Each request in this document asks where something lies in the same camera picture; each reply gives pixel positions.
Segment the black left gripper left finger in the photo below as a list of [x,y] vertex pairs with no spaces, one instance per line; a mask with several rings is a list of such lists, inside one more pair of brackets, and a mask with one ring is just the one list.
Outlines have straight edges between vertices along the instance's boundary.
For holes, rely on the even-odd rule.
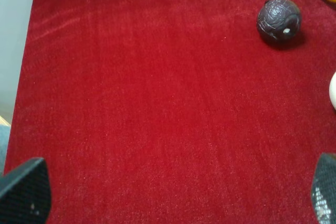
[[1,177],[1,223],[46,223],[50,210],[44,158],[31,158]]

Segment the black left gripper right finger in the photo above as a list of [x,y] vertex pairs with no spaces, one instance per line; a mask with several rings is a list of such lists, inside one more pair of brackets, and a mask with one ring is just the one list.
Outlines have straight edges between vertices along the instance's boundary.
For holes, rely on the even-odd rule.
[[311,185],[311,202],[318,223],[335,224],[335,154],[320,155]]

